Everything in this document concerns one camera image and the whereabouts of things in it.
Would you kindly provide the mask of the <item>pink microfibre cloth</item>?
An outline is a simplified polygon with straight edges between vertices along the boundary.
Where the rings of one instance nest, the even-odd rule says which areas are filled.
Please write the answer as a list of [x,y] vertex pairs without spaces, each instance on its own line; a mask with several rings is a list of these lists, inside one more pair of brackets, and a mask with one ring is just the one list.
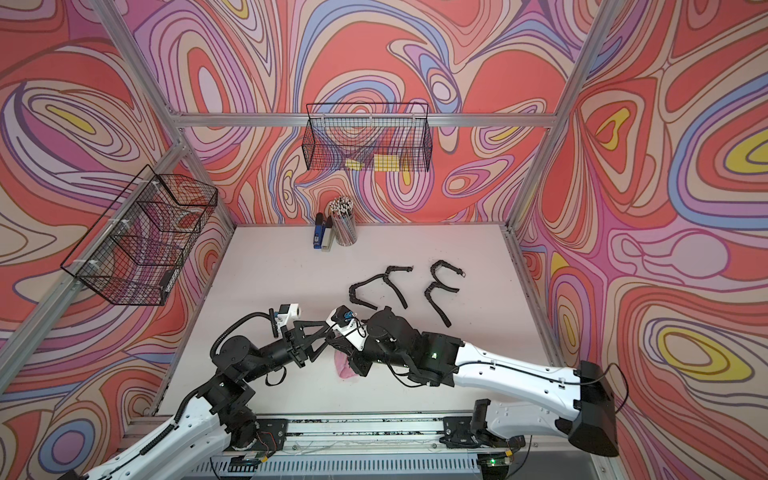
[[348,380],[358,376],[350,366],[348,356],[340,351],[334,352],[334,366],[338,377],[342,380]]

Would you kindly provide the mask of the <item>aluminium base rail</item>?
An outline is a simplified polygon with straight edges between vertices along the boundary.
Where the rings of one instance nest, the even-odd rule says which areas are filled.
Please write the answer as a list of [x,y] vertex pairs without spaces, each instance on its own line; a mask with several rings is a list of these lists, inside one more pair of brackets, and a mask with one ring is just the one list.
[[463,411],[411,414],[260,414],[257,423],[269,433],[258,447],[282,446],[282,455],[447,453],[444,418]]

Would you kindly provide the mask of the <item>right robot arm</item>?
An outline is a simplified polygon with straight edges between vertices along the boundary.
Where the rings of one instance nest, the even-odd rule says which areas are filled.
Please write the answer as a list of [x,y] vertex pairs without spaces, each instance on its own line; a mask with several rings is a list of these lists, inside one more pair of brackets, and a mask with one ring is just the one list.
[[345,306],[327,318],[328,343],[353,372],[383,365],[407,388],[463,387],[520,399],[539,408],[531,421],[589,454],[619,454],[617,407],[607,369],[538,365],[494,354],[457,337],[420,332],[390,308],[361,320]]

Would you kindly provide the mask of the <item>yellow sponge in basket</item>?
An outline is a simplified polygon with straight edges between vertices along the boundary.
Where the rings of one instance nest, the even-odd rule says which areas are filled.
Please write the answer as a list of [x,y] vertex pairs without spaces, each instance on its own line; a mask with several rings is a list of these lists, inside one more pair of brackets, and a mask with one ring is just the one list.
[[394,154],[375,154],[373,169],[376,172],[398,172],[401,169],[400,157]]

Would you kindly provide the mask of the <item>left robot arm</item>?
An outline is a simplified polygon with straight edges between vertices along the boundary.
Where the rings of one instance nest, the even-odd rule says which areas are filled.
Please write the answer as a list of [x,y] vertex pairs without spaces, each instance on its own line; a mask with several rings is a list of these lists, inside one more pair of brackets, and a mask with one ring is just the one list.
[[[209,357],[215,374],[193,388],[174,415],[137,443],[84,473],[69,470],[63,479],[181,479],[201,461],[229,448],[248,450],[262,433],[248,406],[250,383],[290,364],[304,367],[324,350],[332,331],[325,321],[301,321],[295,304],[279,311],[253,312],[214,340]],[[267,320],[275,340],[256,347],[235,331],[246,322]]]

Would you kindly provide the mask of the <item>blue marker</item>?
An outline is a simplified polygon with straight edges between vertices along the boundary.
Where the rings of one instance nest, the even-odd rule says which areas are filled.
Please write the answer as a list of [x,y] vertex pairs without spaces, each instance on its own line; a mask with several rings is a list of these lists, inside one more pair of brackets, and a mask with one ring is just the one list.
[[313,232],[313,248],[315,250],[322,249],[324,232],[325,232],[325,215],[322,212],[318,212],[315,215],[314,232]]

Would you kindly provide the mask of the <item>pencil cup with pencils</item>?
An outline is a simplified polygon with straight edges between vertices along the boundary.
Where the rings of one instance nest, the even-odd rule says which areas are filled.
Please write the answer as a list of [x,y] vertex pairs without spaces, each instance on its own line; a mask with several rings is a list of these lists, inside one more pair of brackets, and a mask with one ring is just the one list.
[[341,246],[354,245],[357,231],[352,199],[347,196],[337,197],[329,203],[328,209],[338,243]]

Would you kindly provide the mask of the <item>small yellow block in basket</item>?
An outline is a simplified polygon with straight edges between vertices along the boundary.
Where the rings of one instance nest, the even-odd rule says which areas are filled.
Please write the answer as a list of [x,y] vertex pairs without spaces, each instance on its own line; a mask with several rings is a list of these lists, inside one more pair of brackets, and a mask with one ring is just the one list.
[[361,171],[364,168],[364,164],[353,159],[346,159],[344,167],[351,171]]

